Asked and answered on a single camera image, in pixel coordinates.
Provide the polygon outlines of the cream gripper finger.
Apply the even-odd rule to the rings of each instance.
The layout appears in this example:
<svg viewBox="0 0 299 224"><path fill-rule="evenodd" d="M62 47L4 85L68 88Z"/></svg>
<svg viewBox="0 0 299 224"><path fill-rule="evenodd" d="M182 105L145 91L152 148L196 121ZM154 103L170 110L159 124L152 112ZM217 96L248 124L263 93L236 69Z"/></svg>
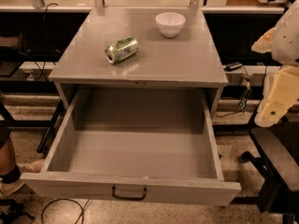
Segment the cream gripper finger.
<svg viewBox="0 0 299 224"><path fill-rule="evenodd" d="M276 31L275 28L269 29L265 32L254 44L251 46L251 50L258 53L266 53L272 51L273 34Z"/></svg>
<svg viewBox="0 0 299 224"><path fill-rule="evenodd" d="M263 84L263 99L254 118L256 125L271 127L299 99L299 67L283 65L276 73L268 73Z"/></svg>

